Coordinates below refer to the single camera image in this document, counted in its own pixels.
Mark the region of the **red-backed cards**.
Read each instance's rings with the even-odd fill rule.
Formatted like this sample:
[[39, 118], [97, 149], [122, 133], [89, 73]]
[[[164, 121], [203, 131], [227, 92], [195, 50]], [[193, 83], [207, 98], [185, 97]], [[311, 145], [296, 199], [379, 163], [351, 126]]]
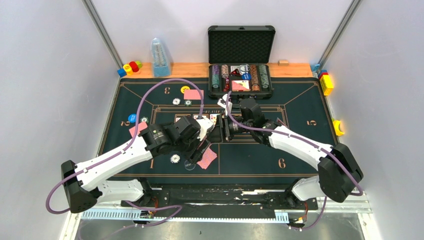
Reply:
[[129, 133], [131, 137], [134, 137], [138, 135], [142, 130], [146, 129], [148, 127], [147, 123], [145, 121], [141, 121], [138, 123], [137, 126], [133, 126], [129, 129]]

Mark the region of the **red triangular all-in marker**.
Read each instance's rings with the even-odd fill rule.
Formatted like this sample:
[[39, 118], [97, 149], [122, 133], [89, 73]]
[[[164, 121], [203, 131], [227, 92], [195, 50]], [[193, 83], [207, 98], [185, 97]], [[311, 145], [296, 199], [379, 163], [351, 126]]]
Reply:
[[287, 127], [287, 125], [280, 119], [280, 118], [277, 118], [277, 121], [279, 122], [279, 123], [281, 123], [283, 126], [285, 126], [285, 127]]

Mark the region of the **white-blue poker chip stack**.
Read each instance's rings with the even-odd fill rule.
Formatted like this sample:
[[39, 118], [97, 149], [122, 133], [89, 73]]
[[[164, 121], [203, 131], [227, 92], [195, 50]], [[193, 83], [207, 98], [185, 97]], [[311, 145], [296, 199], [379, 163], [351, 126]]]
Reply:
[[173, 155], [170, 157], [170, 162], [171, 162], [171, 163], [173, 163], [173, 164], [177, 164], [177, 163], [179, 163], [179, 162], [180, 162], [180, 160], [181, 160], [181, 157], [180, 157], [178, 154], [173, 154]]

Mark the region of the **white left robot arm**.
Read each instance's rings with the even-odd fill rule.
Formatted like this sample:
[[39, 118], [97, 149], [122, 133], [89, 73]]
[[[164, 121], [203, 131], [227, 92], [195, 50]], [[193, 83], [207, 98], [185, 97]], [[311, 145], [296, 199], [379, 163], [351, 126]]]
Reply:
[[71, 213], [84, 212], [98, 203], [137, 202], [149, 206], [153, 193], [146, 180], [110, 180], [110, 177], [155, 157], [179, 152], [192, 164], [209, 145], [214, 123], [208, 118], [183, 116], [169, 124], [151, 124], [126, 143], [90, 160], [61, 164], [63, 188]]

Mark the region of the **yellow big blind button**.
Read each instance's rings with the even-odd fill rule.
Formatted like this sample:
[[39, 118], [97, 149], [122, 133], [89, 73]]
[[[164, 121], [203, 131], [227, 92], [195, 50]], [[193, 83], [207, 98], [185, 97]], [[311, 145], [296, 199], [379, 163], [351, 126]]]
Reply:
[[191, 88], [189, 86], [183, 86], [180, 88], [180, 92], [184, 94], [186, 91], [189, 91]]

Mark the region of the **red-backed card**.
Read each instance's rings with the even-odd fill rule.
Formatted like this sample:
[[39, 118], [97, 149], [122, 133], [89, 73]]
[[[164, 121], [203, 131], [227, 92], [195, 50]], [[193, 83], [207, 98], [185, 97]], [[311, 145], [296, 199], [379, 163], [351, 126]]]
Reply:
[[186, 89], [183, 94], [184, 100], [201, 100], [204, 97], [204, 91], [196, 89]]
[[217, 156], [218, 155], [208, 147], [203, 153], [201, 160], [197, 162], [197, 165], [206, 170]]

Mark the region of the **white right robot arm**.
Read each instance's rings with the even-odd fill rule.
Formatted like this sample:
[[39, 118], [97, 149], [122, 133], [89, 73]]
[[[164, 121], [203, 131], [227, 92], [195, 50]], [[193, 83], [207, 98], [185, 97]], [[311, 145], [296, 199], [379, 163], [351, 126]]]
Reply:
[[284, 191], [290, 208], [298, 209], [305, 201], [317, 197], [342, 203], [349, 195], [363, 195], [359, 183], [364, 174], [347, 145], [320, 143], [266, 119], [253, 98], [240, 101], [241, 117], [238, 118], [231, 113], [232, 103], [227, 94], [217, 104], [224, 108], [225, 116], [217, 118], [207, 138], [210, 142], [228, 142], [236, 134], [249, 133], [257, 143], [289, 153], [318, 172], [315, 176], [295, 180]]

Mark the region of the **blue small blind button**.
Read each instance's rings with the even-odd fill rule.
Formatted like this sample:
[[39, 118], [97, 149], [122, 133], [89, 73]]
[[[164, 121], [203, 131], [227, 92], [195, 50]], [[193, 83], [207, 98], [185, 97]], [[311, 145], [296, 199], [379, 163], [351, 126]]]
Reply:
[[128, 116], [127, 120], [128, 120], [129, 123], [135, 123], [136, 120], [137, 120], [137, 115], [135, 113], [133, 113], [133, 114]]

